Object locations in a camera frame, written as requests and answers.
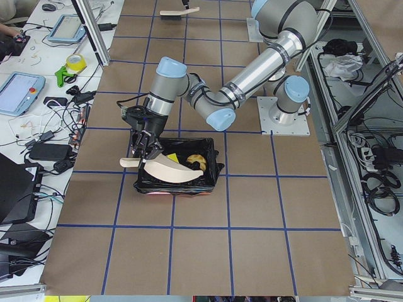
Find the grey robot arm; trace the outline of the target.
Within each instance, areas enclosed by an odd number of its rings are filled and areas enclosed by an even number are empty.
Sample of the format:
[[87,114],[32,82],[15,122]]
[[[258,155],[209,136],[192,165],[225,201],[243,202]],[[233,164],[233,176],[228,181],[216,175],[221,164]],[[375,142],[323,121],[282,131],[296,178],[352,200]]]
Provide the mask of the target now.
[[162,57],[144,103],[122,109],[123,120],[133,129],[133,155],[141,164],[162,153],[159,137],[177,98],[186,99],[216,131],[228,129],[236,119],[236,109],[265,84],[277,97],[280,113],[298,113],[310,87],[303,77],[287,75],[286,66],[314,44],[317,12],[308,1],[255,1],[251,15],[267,49],[220,90],[212,92],[185,64]]

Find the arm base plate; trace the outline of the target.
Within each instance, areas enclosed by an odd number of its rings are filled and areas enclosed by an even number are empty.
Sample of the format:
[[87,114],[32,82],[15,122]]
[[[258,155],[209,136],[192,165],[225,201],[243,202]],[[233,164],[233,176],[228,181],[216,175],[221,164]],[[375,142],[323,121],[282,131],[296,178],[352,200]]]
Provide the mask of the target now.
[[247,18],[246,25],[250,42],[265,43],[265,39],[259,31],[259,22],[257,20],[254,18]]
[[298,136],[310,135],[305,108],[301,104],[296,113],[284,113],[277,107],[276,97],[257,98],[262,135]]

